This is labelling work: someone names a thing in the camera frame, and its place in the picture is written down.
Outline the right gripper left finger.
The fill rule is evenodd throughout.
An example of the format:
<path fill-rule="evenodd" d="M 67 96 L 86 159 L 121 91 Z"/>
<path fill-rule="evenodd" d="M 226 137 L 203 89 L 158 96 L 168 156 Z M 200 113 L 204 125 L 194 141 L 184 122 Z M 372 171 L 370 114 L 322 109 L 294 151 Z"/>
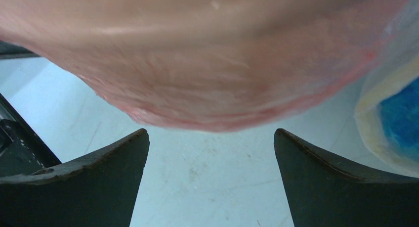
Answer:
<path fill-rule="evenodd" d="M 2 177 L 1 226 L 129 226 L 149 145 L 140 129 L 69 162 Z"/>

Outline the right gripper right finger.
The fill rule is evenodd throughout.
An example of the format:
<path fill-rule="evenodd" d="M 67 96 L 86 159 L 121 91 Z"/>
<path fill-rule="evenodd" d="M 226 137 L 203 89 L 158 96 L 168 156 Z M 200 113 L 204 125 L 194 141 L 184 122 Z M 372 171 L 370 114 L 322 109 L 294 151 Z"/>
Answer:
<path fill-rule="evenodd" d="M 374 169 L 284 130 L 275 155 L 296 227 L 416 227 L 417 178 Z"/>

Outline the large translucent storage bag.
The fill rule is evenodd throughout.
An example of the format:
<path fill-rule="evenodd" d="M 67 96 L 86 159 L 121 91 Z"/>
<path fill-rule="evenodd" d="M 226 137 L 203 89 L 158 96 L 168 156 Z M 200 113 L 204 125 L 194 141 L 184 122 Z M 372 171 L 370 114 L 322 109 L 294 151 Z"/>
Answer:
<path fill-rule="evenodd" d="M 366 77 L 355 120 L 365 147 L 398 172 L 419 176 L 419 0 L 388 31 L 380 66 Z"/>

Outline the red plastic trash bag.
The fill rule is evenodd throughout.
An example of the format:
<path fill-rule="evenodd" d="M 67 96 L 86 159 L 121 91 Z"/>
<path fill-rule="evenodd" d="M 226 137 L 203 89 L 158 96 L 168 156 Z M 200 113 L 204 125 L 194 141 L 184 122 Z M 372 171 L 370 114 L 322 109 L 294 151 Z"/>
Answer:
<path fill-rule="evenodd" d="M 230 132 L 303 112 L 375 67 L 410 0 L 0 0 L 0 39 L 134 121 Z"/>

